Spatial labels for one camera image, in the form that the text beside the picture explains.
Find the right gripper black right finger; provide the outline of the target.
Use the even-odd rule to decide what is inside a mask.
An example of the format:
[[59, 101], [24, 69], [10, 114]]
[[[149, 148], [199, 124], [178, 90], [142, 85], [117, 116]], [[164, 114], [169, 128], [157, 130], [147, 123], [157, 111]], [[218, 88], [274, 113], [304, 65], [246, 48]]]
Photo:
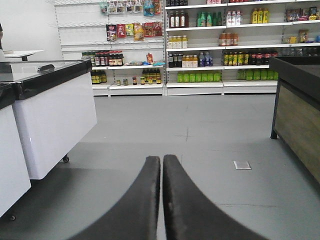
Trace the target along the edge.
[[176, 155], [163, 158], [162, 202], [168, 240], [263, 240], [211, 202]]

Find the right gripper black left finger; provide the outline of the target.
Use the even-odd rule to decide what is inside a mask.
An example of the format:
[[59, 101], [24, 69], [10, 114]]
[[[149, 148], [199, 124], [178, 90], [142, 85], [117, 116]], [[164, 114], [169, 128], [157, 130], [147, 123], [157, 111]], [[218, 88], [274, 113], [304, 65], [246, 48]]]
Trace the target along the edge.
[[116, 204], [71, 240], [155, 240], [160, 202], [160, 158], [148, 156]]

